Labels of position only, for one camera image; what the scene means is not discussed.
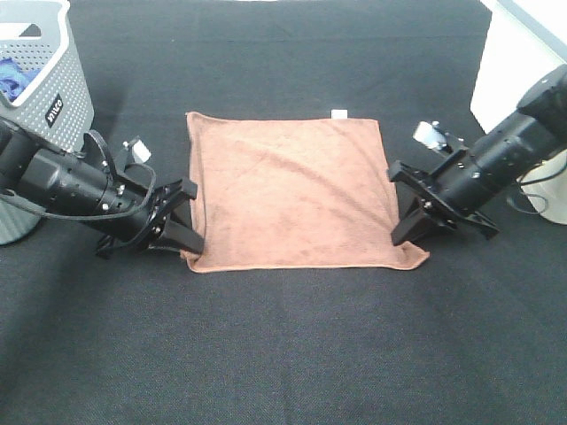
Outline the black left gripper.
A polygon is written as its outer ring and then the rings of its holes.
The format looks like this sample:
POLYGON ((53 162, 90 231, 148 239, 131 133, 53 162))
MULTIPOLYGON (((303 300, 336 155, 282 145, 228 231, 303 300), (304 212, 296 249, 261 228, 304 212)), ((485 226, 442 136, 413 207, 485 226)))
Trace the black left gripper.
POLYGON ((142 208, 136 205, 124 217, 96 221, 95 229, 104 234, 96 254, 105 259, 126 249, 202 254, 205 239, 186 226, 186 203, 196 200, 197 195, 198 185, 182 178, 154 189, 142 208))

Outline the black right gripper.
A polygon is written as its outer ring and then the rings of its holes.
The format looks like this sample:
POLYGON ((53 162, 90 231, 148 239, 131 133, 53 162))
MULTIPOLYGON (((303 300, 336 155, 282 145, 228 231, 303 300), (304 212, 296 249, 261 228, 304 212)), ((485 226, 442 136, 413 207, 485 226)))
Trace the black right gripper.
POLYGON ((480 179, 474 179, 473 174, 474 169, 468 163, 464 168, 451 165, 439 175, 428 174, 399 160, 389 165, 389 181, 406 184, 415 195, 391 232, 393 245, 449 233, 459 222, 476 228, 488 239, 496 236, 499 229, 480 212, 495 193, 484 187, 480 179))

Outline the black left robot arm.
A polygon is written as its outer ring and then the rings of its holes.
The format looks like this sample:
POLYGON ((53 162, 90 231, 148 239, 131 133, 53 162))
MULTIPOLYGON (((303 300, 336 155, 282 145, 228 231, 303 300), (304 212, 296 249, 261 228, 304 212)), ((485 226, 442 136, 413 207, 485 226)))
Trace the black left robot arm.
POLYGON ((205 239, 192 227, 189 178, 159 186, 154 169, 134 159, 135 138, 111 152, 94 129, 67 152, 8 121, 1 122, 1 198, 40 218, 77 221, 102 233, 96 254, 118 250, 200 254, 205 239))

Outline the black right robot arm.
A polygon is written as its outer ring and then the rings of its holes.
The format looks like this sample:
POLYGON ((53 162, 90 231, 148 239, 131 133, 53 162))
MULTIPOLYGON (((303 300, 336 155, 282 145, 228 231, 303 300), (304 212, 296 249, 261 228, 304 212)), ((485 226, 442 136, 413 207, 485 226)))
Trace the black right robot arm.
POLYGON ((490 239, 498 228, 481 207, 566 148, 566 67, 532 85, 516 109, 470 147, 437 122, 420 122, 413 137, 445 159, 430 172, 400 161, 389 166, 390 182, 406 184, 415 195, 391 233, 392 243, 416 242, 458 223, 490 239))

